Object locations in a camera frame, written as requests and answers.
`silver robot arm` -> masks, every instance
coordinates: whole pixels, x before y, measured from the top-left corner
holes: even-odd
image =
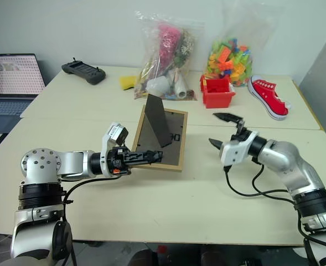
[[[112,123],[102,138],[101,152],[58,152],[39,148],[21,160],[25,177],[20,183],[19,210],[15,212],[11,257],[5,265],[54,265],[72,250],[71,228],[64,217],[62,181],[120,177],[130,166],[159,162],[158,151],[131,152],[124,144],[126,128]]]
[[[259,137],[258,132],[244,127],[241,117],[227,113],[215,115],[237,123],[237,133],[232,135],[231,141],[210,139],[220,150],[223,167],[230,168],[251,156],[253,161],[274,171],[292,196],[304,229],[311,232],[311,237],[326,242],[326,190],[316,170],[302,159],[295,145]],[[326,265],[325,246],[307,239],[304,244],[311,265]]]

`white shoe sole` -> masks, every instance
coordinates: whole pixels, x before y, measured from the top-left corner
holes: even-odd
[[[257,93],[257,91],[254,89],[252,82],[254,82],[255,80],[261,79],[262,77],[260,76],[251,76],[249,79],[249,82],[247,84],[247,88],[249,90],[249,92],[257,99],[259,99],[263,105],[266,107],[266,110],[268,111],[270,117],[272,117],[273,119],[276,120],[283,120],[287,117],[287,115],[279,115],[276,114],[274,111],[271,110],[271,108],[269,107],[269,105],[265,102],[265,100]]]

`white table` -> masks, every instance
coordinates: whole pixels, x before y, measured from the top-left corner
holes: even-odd
[[[22,180],[20,160],[29,150],[101,150],[101,137],[111,120],[21,120],[0,145],[0,233],[11,234]],[[122,123],[131,146],[137,122]],[[67,208],[74,239],[100,241],[184,242],[302,245],[297,215],[286,202],[243,198],[231,191],[218,151],[208,137],[228,140],[235,128],[187,128],[182,173],[133,169],[117,181],[78,188]],[[326,186],[326,134],[321,130],[260,129],[261,136],[292,141],[318,171]],[[230,171],[232,184],[253,192],[251,179],[259,166],[250,160]],[[73,183],[63,183],[68,190]],[[282,188],[268,169],[257,181],[261,190]]]
[[[30,104],[21,117],[63,118],[84,120],[118,120],[137,122],[142,105],[146,99],[133,99],[133,90],[122,91],[119,78],[137,75],[137,68],[103,66],[107,77],[93,86],[75,75],[61,71],[46,89]],[[284,129],[319,129],[319,125],[309,111],[293,81],[288,76],[269,76],[265,79],[277,84],[280,98],[292,104],[288,118],[283,121],[272,119],[265,107],[254,98],[246,87],[236,88],[236,95],[227,109],[206,109],[202,103],[199,89],[201,72],[190,72],[187,80],[190,88],[196,92],[198,101],[163,102],[165,108],[187,111],[189,125],[233,126],[218,120],[214,112],[231,112],[244,117],[247,126],[284,128]]]

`game controller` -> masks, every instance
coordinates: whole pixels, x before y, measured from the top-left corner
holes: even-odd
[[[73,62],[62,65],[62,70],[67,74],[75,74],[85,79],[91,85],[96,85],[104,80],[106,73],[100,68],[84,64],[82,61],[77,61],[73,58]]]

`clear plastic bag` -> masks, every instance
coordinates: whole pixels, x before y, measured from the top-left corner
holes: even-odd
[[[236,86],[246,85],[252,61],[259,55],[280,18],[277,7],[252,0],[223,0],[225,30],[212,44],[204,74],[209,79],[228,76]]]
[[[153,94],[168,100],[195,100],[195,93],[185,82],[194,46],[203,23],[143,16],[141,21],[146,56],[134,87],[134,98]]]

